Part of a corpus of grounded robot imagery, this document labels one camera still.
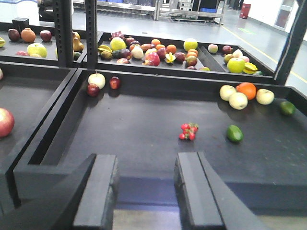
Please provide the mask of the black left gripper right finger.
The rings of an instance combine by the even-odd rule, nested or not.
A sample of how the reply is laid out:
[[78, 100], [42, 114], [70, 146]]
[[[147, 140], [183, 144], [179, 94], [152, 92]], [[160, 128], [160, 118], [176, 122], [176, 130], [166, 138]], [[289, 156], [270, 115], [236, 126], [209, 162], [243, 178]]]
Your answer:
[[178, 153], [174, 186], [183, 230], [266, 230], [202, 153]]

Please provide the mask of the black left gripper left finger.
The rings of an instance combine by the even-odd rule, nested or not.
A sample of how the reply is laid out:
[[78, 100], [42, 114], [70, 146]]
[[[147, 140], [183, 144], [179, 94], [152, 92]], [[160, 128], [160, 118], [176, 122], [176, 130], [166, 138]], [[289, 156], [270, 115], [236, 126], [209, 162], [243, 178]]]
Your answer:
[[2, 230], [110, 230], [118, 196], [118, 159], [90, 155], [77, 169], [0, 219]]

